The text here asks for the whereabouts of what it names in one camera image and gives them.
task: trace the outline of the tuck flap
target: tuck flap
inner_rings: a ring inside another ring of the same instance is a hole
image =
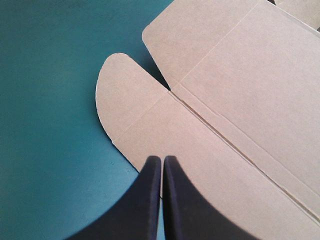
[[[103,64],[96,85],[100,122],[116,141],[167,90],[128,55],[115,53]]]

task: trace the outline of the cardboard flap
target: cardboard flap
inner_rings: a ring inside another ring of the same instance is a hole
[[[317,222],[319,36],[266,0],[176,0],[143,35],[172,92]]]
[[[105,62],[96,102],[104,129],[138,170],[149,155],[175,155],[209,203],[255,237],[320,238],[304,209],[129,57]]]
[[[104,62],[96,84],[100,122],[115,141],[167,90],[128,55],[115,53]]]
[[[252,9],[258,0],[175,0],[142,39],[172,88]]]

